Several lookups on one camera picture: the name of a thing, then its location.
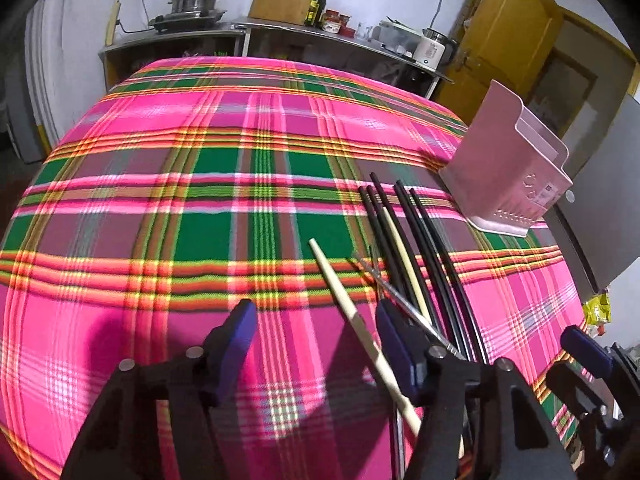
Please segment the yellow snack bag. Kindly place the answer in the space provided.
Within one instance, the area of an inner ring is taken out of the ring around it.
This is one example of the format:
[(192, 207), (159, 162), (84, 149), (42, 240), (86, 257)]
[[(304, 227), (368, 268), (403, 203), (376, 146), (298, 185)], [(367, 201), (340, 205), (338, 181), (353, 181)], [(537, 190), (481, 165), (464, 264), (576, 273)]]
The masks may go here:
[(612, 322), (610, 292), (605, 289), (582, 305), (588, 332), (593, 337), (603, 336), (608, 324)]

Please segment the red lidded jar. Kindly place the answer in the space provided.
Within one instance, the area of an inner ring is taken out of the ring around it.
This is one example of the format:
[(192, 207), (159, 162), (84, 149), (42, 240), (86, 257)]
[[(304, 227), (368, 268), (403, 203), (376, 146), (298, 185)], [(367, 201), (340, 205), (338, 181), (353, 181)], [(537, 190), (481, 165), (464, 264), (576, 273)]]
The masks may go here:
[(321, 19), (320, 28), (328, 34), (337, 35), (348, 25), (350, 16), (334, 10), (326, 10)]

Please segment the light wooden chopstick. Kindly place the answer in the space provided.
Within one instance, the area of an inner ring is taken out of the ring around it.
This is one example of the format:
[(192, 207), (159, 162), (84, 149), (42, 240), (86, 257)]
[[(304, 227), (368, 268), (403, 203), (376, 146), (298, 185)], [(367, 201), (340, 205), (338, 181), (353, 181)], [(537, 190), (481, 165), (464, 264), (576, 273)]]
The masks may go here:
[(373, 336), (369, 332), (366, 323), (363, 321), (357, 307), (346, 292), (345, 287), (334, 272), (332, 266), (329, 263), (328, 258), (322, 252), (317, 241), (314, 238), (308, 240), (309, 247), (311, 248), (314, 258), (317, 261), (326, 284), (330, 291), (335, 296), (338, 306), (342, 310), (344, 317), (349, 322), (350, 326), (354, 330), (363, 350), (367, 353), (371, 364), (375, 371), (380, 376), (381, 382), (387, 389), (392, 400), (396, 403), (401, 417), (406, 422), (413, 437), (417, 437), (420, 431), (421, 422), (420, 416), (416, 412), (416, 409), (410, 403), (400, 391), (396, 377), (388, 364), (386, 357), (383, 356), (383, 352), (380, 346), (376, 343)]
[(420, 282), (418, 280), (418, 277), (416, 276), (416, 272), (414, 272), (413, 270), (413, 266), (410, 260), (410, 255), (408, 254), (407, 249), (405, 248), (405, 244), (401, 239), (398, 229), (394, 225), (394, 222), (392, 217), (390, 216), (390, 213), (387, 211), (386, 208), (382, 208), (382, 213), (383, 213), (383, 218), (385, 219), (385, 222), (388, 228), (390, 229), (390, 234), (392, 234), (395, 246), (398, 250), (398, 254), (400, 255), (400, 260), (402, 262), (402, 265), (404, 266), (407, 272), (411, 290), (413, 291), (414, 296), (416, 296), (416, 308), (420, 311), (421, 315), (427, 320), (427, 322), (431, 323), (432, 320), (431, 320), (430, 314), (428, 313), (427, 304), (422, 294), (422, 290), (420, 289)]

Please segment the steel kitchen shelf counter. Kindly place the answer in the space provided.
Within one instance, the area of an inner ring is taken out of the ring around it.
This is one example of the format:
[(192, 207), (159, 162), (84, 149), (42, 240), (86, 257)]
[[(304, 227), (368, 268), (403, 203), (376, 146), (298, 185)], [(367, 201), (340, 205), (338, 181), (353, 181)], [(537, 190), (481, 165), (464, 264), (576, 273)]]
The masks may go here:
[(252, 18), (239, 18), (212, 28), (132, 32), (99, 52), (107, 89), (162, 58), (199, 55), (280, 58), (335, 68), (427, 99), (440, 82), (450, 81), (440, 70), (387, 50), (378, 41)]

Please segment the pink plaid tablecloth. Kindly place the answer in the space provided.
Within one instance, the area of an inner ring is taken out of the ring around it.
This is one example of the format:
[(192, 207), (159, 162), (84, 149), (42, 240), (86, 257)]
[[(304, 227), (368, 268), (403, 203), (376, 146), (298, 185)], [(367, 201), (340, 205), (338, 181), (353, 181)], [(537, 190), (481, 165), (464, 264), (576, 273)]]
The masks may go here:
[(582, 322), (550, 230), (485, 234), (436, 178), (465, 124), (445, 107), (338, 70), (170, 58), (100, 99), (43, 163), (1, 243), (1, 468), (55, 479), (117, 364), (162, 362), (243, 298), (257, 334), (213, 414), (233, 479), (385, 479), (388, 405), (326, 288), (317, 243), (362, 317), (350, 265), (373, 234), (359, 189), (420, 196), (474, 310), (562, 440), (575, 419), (544, 373)]

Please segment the grey refrigerator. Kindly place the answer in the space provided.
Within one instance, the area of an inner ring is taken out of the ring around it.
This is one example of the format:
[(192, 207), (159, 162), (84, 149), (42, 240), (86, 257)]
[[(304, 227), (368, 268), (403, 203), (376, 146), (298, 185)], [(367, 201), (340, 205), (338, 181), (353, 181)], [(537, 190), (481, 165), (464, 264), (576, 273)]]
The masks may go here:
[(580, 301), (639, 257), (639, 102), (625, 96), (573, 186), (544, 216)]

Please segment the black induction cooker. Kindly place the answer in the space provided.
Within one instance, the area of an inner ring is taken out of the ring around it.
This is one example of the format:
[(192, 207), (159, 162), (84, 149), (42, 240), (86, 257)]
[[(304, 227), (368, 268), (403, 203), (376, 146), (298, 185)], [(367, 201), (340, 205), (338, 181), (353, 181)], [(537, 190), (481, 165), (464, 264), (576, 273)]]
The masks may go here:
[(224, 17), (225, 10), (189, 11), (159, 15), (149, 21), (157, 32), (186, 32), (187, 30), (210, 29)]

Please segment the pink plastic utensil holder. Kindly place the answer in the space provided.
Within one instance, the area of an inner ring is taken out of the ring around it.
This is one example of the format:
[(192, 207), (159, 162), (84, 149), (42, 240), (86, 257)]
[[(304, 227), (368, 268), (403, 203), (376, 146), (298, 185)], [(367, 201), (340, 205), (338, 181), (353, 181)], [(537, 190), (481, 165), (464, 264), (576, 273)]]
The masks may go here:
[(573, 185), (567, 146), (499, 81), (440, 178), (475, 229), (524, 237)]

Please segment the metal chopstick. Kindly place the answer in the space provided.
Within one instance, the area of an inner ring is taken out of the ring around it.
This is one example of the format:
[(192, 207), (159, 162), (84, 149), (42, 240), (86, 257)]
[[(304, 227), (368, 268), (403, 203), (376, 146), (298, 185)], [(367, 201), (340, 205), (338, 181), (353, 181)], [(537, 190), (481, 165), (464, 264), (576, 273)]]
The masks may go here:
[(398, 292), (398, 290), (393, 285), (387, 283), (384, 278), (382, 278), (382, 274), (375, 270), (375, 268), (369, 263), (367, 263), (367, 261), (364, 260), (358, 254), (358, 252), (352, 252), (352, 258), (354, 258), (363, 268), (363, 270), (365, 270), (367, 274), (369, 274), (370, 277), (375, 280), (375, 283), (378, 284), (378, 286), (382, 287), (384, 292), (388, 293), (388, 296), (390, 296), (390, 298), (396, 301), (396, 304), (398, 304), (400, 310), (404, 312), (405, 315), (408, 316), (408, 318), (411, 318), (413, 322), (415, 322), (416, 325), (424, 331), (424, 333), (426, 333), (432, 339), (436, 340), (441, 346), (443, 346), (456, 358), (465, 360), (463, 354), (453, 344), (450, 344), (449, 340), (441, 332), (436, 330), (433, 324), (428, 322), (426, 317), (423, 316), (418, 310), (416, 310), (416, 308), (413, 307), (413, 305), (410, 304), (410, 302), (404, 296), (402, 296), (401, 293)]

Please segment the yellow wooden door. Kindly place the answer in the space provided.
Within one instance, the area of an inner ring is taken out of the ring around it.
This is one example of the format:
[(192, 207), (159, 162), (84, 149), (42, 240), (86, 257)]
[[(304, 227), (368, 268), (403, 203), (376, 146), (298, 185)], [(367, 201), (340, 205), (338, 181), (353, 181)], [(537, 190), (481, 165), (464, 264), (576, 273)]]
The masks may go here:
[(554, 0), (480, 0), (435, 101), (469, 125), (491, 81), (525, 99), (563, 21)]

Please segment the white electric kettle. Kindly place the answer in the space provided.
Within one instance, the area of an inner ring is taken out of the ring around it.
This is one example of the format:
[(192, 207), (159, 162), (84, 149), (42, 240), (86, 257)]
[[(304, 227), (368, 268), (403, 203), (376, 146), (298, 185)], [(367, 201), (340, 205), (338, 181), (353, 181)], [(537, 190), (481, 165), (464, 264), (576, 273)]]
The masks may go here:
[(414, 50), (414, 62), (429, 70), (437, 70), (445, 49), (446, 46), (440, 41), (423, 36)]

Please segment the black chopstick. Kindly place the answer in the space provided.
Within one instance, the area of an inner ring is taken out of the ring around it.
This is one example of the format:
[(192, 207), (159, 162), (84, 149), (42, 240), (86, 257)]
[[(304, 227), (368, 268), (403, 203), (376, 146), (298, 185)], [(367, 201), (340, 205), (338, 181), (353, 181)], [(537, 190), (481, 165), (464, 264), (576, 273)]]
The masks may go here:
[(394, 207), (392, 205), (392, 203), (390, 202), (390, 200), (388, 199), (385, 190), (383, 188), (382, 183), (380, 182), (380, 179), (378, 178), (378, 176), (376, 175), (375, 172), (371, 172), (370, 173), (370, 179), (373, 183), (373, 186), (375, 188), (375, 191), (378, 193), (378, 197), (380, 198), (380, 202), (382, 204), (382, 208), (386, 208), (387, 211), (390, 213), (390, 216), (393, 219), (394, 225), (396, 226), (396, 228), (398, 229), (401, 239), (405, 244), (405, 248), (407, 249), (408, 254), (410, 255), (410, 260), (411, 260), (411, 264), (413, 266), (413, 270), (414, 272), (416, 272), (416, 276), (418, 277), (418, 280), (420, 282), (420, 289), (422, 290), (422, 294), (425, 298), (426, 304), (427, 304), (427, 310), (428, 313), (430, 314), (431, 320), (432, 320), (432, 324), (433, 326), (436, 328), (436, 330), (440, 330), (442, 328), (442, 326), (440, 326), (440, 318), (438, 316), (437, 310), (435, 308), (434, 305), (434, 301), (432, 298), (432, 295), (430, 293), (430, 291), (428, 290), (428, 287), (426, 286), (426, 283), (424, 281), (424, 276), (421, 272), (420, 266), (418, 265), (418, 263), (416, 262), (416, 256), (413, 255), (413, 253), (411, 252), (411, 244), (409, 243), (408, 237), (405, 234), (404, 230), (402, 229), (402, 226), (395, 214), (394, 211)]
[(465, 336), (462, 335), (460, 324), (457, 321), (456, 311), (451, 302), (451, 294), (447, 288), (442, 268), (437, 260), (435, 249), (427, 239), (426, 229), (422, 226), (419, 215), (412, 206), (409, 195), (402, 185), (401, 180), (397, 180), (394, 184), (394, 191), (400, 201), (402, 210), (405, 211), (411, 232), (419, 247), (425, 269), (430, 278), (438, 304), (438, 312), (442, 315), (442, 322), (440, 322), (439, 326), (461, 355), (469, 360), (472, 358), (469, 354), (469, 346), (466, 343)]
[(413, 198), (414, 203), (416, 204), (416, 209), (420, 212), (427, 231), (431, 235), (431, 239), (434, 242), (440, 260), (442, 260), (442, 264), (444, 265), (446, 275), (449, 278), (449, 283), (452, 287), (452, 291), (454, 292), (454, 296), (457, 299), (457, 304), (462, 314), (466, 330), (468, 331), (468, 334), (471, 338), (474, 352), (480, 359), (480, 362), (488, 364), (489, 359), (482, 334), (480, 333), (480, 328), (478, 327), (475, 314), (473, 312), (473, 309), (471, 308), (469, 297), (464, 290), (457, 269), (450, 258), (449, 252), (444, 242), (442, 241), (442, 237), (440, 236), (438, 229), (436, 229), (433, 220), (427, 213), (426, 208), (422, 204), (422, 200), (420, 200), (420, 196), (414, 188), (410, 190), (410, 195)]
[(400, 262), (395, 242), (392, 240), (390, 228), (383, 218), (383, 211), (376, 200), (375, 192), (370, 186), (363, 185), (360, 185), (358, 192), (373, 230), (376, 246), (378, 246), (378, 251), (384, 260), (384, 269), (387, 272), (388, 281), (407, 300), (413, 300), (413, 291), (409, 286), (408, 276)]
[(367, 205), (369, 206), (368, 215), (370, 217), (370, 222), (372, 223), (376, 242), (378, 243), (378, 249), (385, 261), (385, 269), (387, 270), (388, 279), (390, 280), (390, 284), (397, 285), (400, 273), (392, 246), (390, 246), (390, 237), (387, 235), (386, 229), (383, 226), (382, 211), (375, 199), (371, 185), (366, 186), (366, 199)]

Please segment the dark oil bottle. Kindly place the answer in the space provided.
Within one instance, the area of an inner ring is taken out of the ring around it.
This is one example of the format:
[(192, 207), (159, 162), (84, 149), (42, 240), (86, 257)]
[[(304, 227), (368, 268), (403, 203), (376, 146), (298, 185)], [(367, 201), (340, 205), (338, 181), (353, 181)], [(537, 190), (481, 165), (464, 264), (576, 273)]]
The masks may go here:
[(308, 27), (318, 28), (325, 7), (326, 0), (311, 0), (304, 24)]

